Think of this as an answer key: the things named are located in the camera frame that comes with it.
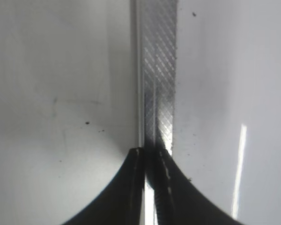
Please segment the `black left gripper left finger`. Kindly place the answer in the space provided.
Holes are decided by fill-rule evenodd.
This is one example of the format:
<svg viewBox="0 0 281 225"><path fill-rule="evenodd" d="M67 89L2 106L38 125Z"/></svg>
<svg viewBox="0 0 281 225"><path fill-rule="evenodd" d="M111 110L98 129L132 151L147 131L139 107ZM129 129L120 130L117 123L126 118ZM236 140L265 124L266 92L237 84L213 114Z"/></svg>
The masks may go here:
<svg viewBox="0 0 281 225"><path fill-rule="evenodd" d="M130 149L105 189L66 225L138 225L145 181L144 149Z"/></svg>

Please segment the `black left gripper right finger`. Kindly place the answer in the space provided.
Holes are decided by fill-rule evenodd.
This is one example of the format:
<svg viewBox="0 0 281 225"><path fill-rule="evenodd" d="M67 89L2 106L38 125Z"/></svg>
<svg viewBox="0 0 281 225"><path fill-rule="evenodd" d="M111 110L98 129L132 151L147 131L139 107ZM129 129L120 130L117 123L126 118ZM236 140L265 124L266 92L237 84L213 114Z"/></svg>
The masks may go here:
<svg viewBox="0 0 281 225"><path fill-rule="evenodd" d="M182 173L162 143L145 143L146 174L160 225L237 225Z"/></svg>

